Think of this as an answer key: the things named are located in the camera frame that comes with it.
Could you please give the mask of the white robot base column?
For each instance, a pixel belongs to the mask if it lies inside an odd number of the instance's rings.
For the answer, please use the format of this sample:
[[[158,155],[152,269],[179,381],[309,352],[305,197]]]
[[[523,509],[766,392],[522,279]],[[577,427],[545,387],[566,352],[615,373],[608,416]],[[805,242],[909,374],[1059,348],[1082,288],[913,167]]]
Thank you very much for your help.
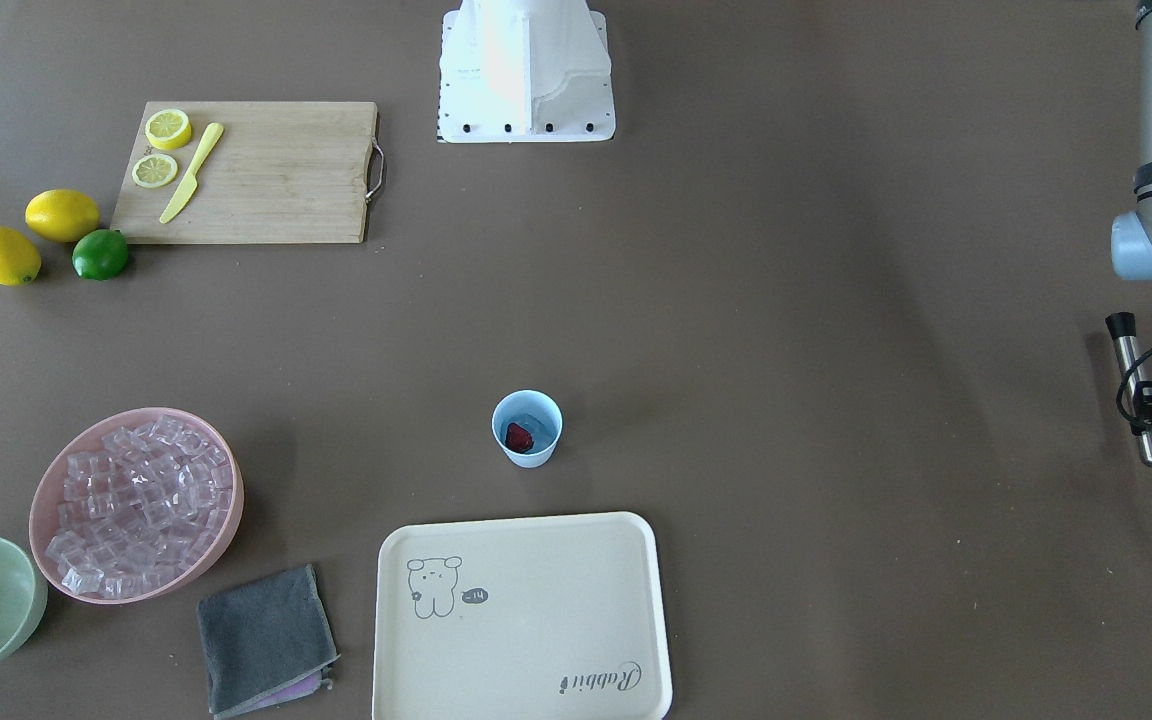
[[[607,18],[585,1],[462,1],[440,28],[438,141],[616,135]]]

